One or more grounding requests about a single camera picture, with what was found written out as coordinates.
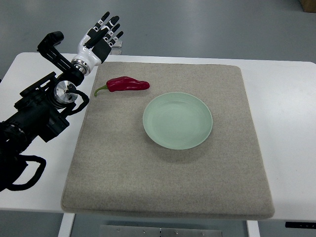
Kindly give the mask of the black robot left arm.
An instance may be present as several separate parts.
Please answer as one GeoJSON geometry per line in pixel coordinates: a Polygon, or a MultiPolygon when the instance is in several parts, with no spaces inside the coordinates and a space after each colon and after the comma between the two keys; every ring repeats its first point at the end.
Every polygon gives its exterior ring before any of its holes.
{"type": "Polygon", "coordinates": [[[24,89],[15,103],[17,112],[0,123],[0,158],[9,159],[25,151],[39,136],[48,142],[68,126],[67,117],[85,108],[86,94],[76,89],[84,74],[55,48],[64,39],[61,31],[49,33],[38,45],[42,57],[62,71],[52,72],[24,89]]]}

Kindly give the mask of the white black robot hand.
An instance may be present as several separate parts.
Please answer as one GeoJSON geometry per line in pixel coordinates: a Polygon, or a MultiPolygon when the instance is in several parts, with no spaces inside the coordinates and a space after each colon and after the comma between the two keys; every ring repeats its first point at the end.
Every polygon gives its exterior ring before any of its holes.
{"type": "Polygon", "coordinates": [[[101,65],[113,46],[118,42],[123,32],[120,28],[119,17],[110,16],[106,12],[96,24],[90,28],[78,45],[78,53],[71,63],[85,76],[90,74],[94,67],[101,65]]]}

